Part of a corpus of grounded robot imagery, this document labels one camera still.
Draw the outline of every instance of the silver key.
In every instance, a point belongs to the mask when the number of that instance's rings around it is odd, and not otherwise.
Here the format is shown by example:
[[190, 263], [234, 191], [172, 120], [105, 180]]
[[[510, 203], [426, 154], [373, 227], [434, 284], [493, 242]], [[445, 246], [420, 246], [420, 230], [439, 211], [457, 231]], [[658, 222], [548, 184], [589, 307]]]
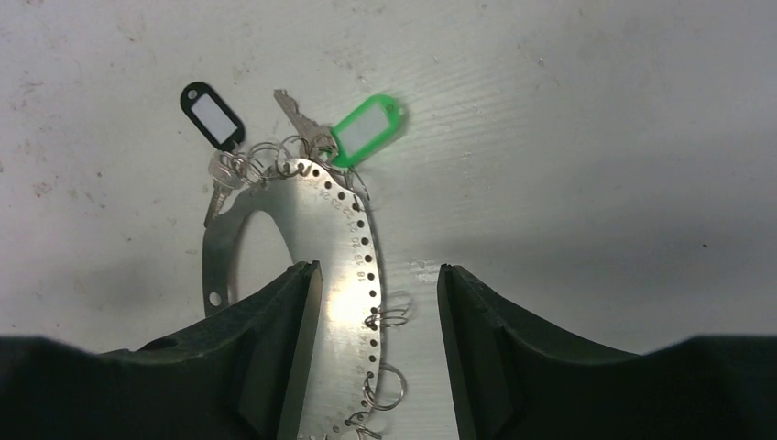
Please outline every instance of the silver key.
[[280, 105], [280, 109], [286, 114], [286, 117], [291, 121], [291, 124], [297, 130], [297, 133], [299, 133], [301, 138], [314, 144], [312, 145], [313, 147], [337, 147], [334, 137], [332, 137], [332, 129], [328, 126], [319, 126], [315, 121], [300, 113], [300, 107], [297, 105], [297, 101], [289, 96], [285, 90], [276, 89], [273, 95], [275, 96], [278, 105]]
[[205, 214], [205, 227], [221, 213], [224, 202], [232, 191], [243, 187], [240, 176], [230, 167], [227, 158], [221, 151], [216, 151], [208, 164], [208, 172], [213, 177], [213, 195], [208, 204], [208, 212]]

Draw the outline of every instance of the key tag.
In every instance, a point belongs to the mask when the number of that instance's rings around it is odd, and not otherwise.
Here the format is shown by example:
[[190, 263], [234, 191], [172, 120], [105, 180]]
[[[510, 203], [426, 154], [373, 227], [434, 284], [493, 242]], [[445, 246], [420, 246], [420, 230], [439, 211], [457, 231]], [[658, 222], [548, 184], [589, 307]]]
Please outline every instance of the key tag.
[[396, 99], [373, 94], [332, 128], [337, 141], [335, 167], [351, 168], [375, 153], [402, 125], [404, 111]]
[[192, 82], [181, 93], [181, 110], [216, 149], [232, 151], [246, 138], [246, 128], [215, 90]]

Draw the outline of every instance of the bunch of keys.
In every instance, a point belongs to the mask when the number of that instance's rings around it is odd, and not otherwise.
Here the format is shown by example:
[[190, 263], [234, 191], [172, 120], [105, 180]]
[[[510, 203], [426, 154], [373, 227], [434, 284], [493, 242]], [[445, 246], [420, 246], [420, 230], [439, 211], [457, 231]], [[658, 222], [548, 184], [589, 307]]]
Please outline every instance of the bunch of keys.
[[[300, 138], [306, 141], [300, 155], [318, 159], [323, 154], [328, 165], [344, 170], [353, 169], [392, 138], [399, 131], [403, 117], [402, 108], [394, 98], [375, 94], [334, 127], [320, 126], [300, 113], [297, 102], [286, 91], [275, 90], [274, 96]], [[208, 227], [221, 213], [227, 197], [244, 185], [241, 170], [235, 170], [225, 160], [239, 149], [246, 129], [224, 100], [204, 82], [193, 82], [183, 89], [181, 109], [217, 150], [208, 166], [213, 177], [213, 195], [204, 221]]]

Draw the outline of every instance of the green key tag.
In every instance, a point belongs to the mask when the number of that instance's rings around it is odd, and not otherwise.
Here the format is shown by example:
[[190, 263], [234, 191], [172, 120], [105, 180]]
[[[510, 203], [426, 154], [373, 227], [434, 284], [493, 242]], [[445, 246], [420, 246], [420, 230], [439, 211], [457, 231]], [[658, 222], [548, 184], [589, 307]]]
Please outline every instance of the green key tag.
[[402, 108], [396, 99], [373, 94], [332, 128], [337, 141], [335, 167], [350, 168], [366, 159], [399, 130]]

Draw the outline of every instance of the silver metal plate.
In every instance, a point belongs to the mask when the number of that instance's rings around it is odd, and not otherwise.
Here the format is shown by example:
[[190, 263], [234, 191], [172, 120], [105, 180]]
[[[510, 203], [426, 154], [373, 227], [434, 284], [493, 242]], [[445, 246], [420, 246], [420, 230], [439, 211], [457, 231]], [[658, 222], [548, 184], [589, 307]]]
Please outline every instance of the silver metal plate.
[[272, 181], [267, 189], [243, 191], [205, 231], [205, 315], [229, 305], [229, 272], [241, 226], [254, 212], [264, 211], [278, 226], [292, 260], [321, 262], [322, 310], [299, 438], [332, 439], [353, 429], [344, 424], [351, 414], [368, 411], [362, 405], [362, 384], [369, 371], [378, 376], [380, 327], [373, 330], [364, 323], [381, 304], [378, 255], [363, 201], [317, 164], [306, 159], [289, 163], [292, 170], [302, 165], [308, 172]]

